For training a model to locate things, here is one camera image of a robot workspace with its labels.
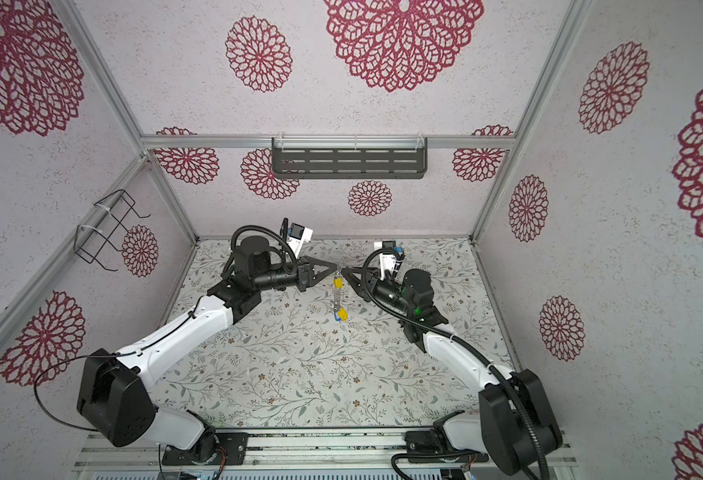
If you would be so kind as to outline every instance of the white plastic part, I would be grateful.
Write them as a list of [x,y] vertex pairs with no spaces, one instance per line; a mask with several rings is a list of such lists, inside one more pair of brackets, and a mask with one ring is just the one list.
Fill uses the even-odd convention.
[[482,421],[479,412],[463,412],[444,422],[447,440],[456,450],[475,450],[487,453],[482,440]]
[[306,228],[305,226],[303,226],[303,229],[304,231],[300,238],[295,238],[294,236],[288,235],[288,245],[293,250],[293,253],[295,254],[296,258],[298,258],[300,255],[300,248],[303,246],[303,244],[311,242],[311,235],[314,234],[314,231],[311,228]]
[[181,450],[188,450],[202,436],[204,424],[191,413],[162,406],[157,409],[154,422],[138,440],[166,443]]
[[[231,309],[227,308],[223,300],[217,296],[203,296],[194,313],[196,318],[190,318],[186,321],[188,313],[191,311],[192,309],[183,312],[178,318],[151,335],[117,351],[117,353],[138,352],[135,355],[120,358],[119,361],[129,369],[137,366],[141,370],[138,377],[147,390],[164,375],[164,372],[167,372],[171,366],[188,355],[200,343],[234,324],[234,315]],[[173,331],[184,321],[186,321],[184,325],[167,338],[147,350],[142,350]]]
[[[384,247],[383,242],[374,242],[374,250],[380,250]],[[391,254],[379,254],[378,261],[381,264],[381,280],[386,278],[386,271],[394,273],[397,264],[397,258]]]
[[[446,323],[437,325],[436,328],[455,334],[452,325]],[[434,332],[426,332],[423,334],[423,346],[426,348],[426,353],[444,363],[469,389],[479,392],[485,389],[485,385],[488,383],[493,385],[499,383],[498,379],[487,367],[482,365],[479,359],[449,338]],[[509,367],[500,364],[493,365],[504,378],[511,378],[512,370]]]

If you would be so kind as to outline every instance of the floral tablecloth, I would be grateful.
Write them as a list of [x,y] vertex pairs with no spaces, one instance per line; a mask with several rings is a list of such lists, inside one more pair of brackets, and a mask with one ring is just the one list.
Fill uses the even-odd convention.
[[[432,275],[434,302],[463,339],[510,365],[467,239],[397,241],[401,275]],[[316,240],[301,254],[359,266],[372,240]],[[174,315],[220,279],[228,241],[202,242]],[[415,426],[476,407],[477,392],[404,339],[397,321],[344,286],[347,322],[330,312],[332,276],[301,293],[263,292],[242,321],[178,362],[151,390],[215,426]]]

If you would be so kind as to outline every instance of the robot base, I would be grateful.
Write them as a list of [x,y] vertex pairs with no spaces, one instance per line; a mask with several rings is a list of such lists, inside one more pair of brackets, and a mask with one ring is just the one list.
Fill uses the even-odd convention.
[[[216,432],[215,436],[218,437],[218,446],[225,449],[227,453],[226,465],[235,466],[242,465],[244,462],[244,454],[248,450],[248,434],[247,433],[227,433],[227,432]],[[178,450],[175,447],[167,447],[164,450],[164,456],[162,456],[162,464],[168,467],[178,467],[178,466],[193,466],[197,465],[193,463],[190,458],[186,458],[186,450]],[[221,464],[221,454],[216,453],[212,461],[208,465],[220,465]]]

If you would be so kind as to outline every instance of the leaf pattern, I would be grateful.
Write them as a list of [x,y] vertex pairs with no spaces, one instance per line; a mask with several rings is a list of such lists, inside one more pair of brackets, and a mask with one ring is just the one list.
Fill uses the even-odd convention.
[[[433,278],[434,302],[466,341],[511,366],[466,239],[397,241],[402,274]],[[359,266],[371,240],[318,240],[304,255]],[[173,309],[194,305],[218,283],[228,241],[202,242]],[[215,426],[413,426],[477,406],[477,392],[408,343],[398,322],[344,286],[347,322],[330,311],[332,277],[301,293],[261,293],[262,302],[168,370],[155,402],[191,409]]]

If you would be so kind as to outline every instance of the robotic arm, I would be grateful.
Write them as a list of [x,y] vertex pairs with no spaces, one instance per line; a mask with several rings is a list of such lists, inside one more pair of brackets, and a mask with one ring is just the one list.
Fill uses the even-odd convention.
[[[154,405],[148,389],[197,345],[247,315],[260,303],[262,290],[295,285],[305,291],[337,270],[336,264],[298,256],[312,231],[287,224],[285,218],[280,235],[255,225],[237,229],[231,237],[223,280],[200,297],[194,308],[115,354],[100,349],[86,360],[76,408],[114,446],[144,439],[183,450],[190,462],[215,459],[215,428],[193,412]],[[248,236],[237,245],[239,236],[249,230],[277,240],[280,249],[270,246],[263,236]],[[271,263],[271,254],[279,256],[278,264]],[[317,266],[324,270],[315,272]]]
[[[474,451],[489,454],[507,475],[528,473],[527,466],[538,461],[541,478],[548,478],[545,455],[561,447],[563,440],[540,379],[529,370],[514,372],[491,362],[458,337],[433,304],[431,274],[411,269],[398,283],[404,259],[401,247],[393,241],[375,246],[362,267],[341,270],[346,281],[357,295],[395,316],[409,342],[479,392],[478,414],[454,412],[434,422],[429,432],[408,432],[408,454],[399,458],[440,458]],[[376,255],[380,268],[369,268]],[[395,469],[396,459],[392,459]]]

